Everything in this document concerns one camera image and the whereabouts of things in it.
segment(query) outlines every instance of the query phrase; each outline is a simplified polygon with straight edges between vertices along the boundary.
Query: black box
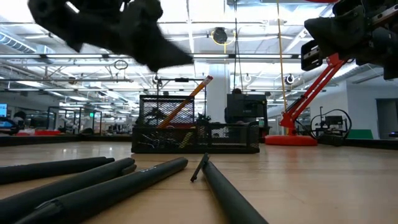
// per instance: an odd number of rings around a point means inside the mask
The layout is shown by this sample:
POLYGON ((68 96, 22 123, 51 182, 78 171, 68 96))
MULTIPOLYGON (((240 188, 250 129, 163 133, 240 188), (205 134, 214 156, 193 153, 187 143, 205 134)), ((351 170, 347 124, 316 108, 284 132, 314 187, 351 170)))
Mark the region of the black box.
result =
POLYGON ((225 153, 259 152, 259 124, 215 124, 199 121, 192 128, 136 127, 131 152, 135 153, 225 153))

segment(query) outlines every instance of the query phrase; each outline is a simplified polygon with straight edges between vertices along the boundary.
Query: green panel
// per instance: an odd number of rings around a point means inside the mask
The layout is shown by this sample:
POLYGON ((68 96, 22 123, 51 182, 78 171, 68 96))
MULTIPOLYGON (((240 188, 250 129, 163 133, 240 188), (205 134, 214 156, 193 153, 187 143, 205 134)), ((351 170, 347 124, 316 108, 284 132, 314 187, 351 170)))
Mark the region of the green panel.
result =
POLYGON ((373 139, 370 129, 352 129, 348 134, 349 139, 373 139))

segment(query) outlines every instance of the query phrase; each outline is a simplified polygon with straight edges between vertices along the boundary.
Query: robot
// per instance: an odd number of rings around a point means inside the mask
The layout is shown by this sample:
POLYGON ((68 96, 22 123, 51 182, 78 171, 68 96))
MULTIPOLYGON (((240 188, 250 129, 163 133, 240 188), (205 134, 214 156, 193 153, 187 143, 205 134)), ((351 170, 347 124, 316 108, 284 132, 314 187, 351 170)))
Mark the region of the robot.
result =
POLYGON ((77 52, 83 43, 95 45, 129 55, 155 73, 193 63, 162 35, 157 25, 163 14, 159 0, 29 0, 28 7, 36 23, 77 52))
MULTIPOLYGON (((311 2, 337 2, 311 0, 311 2)), ((302 69, 309 71, 334 54, 357 65, 372 63, 384 68, 384 79, 398 78, 398 1, 340 0, 335 17, 305 21, 314 38, 302 47, 302 69)))

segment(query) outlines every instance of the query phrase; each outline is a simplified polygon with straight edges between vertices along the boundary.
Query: wooden floor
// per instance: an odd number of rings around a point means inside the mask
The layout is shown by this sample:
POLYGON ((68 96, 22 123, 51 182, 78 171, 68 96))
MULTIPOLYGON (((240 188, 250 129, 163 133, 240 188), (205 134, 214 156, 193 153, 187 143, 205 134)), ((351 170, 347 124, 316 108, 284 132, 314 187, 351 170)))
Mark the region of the wooden floor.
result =
MULTIPOLYGON (((129 143, 79 142, 0 147, 0 166, 131 156, 129 143)), ((136 154, 139 168, 181 155, 136 154)), ((203 174, 188 167, 87 223, 225 223, 203 174)), ((211 161, 271 224, 398 223, 398 152, 350 147, 266 146, 260 154, 211 155, 211 161)), ((0 186, 0 198, 59 178, 0 186)))

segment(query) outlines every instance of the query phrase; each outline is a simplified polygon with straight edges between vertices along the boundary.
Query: computer screen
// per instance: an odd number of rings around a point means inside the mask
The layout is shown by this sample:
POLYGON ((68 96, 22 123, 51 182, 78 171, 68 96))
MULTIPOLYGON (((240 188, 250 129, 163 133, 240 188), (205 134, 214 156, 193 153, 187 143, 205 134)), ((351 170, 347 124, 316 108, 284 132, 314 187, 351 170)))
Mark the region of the computer screen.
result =
POLYGON ((227 95, 227 114, 230 117, 262 118, 264 108, 267 108, 266 95, 227 95))
POLYGON ((5 103, 0 103, 0 117, 7 117, 7 104, 5 103))

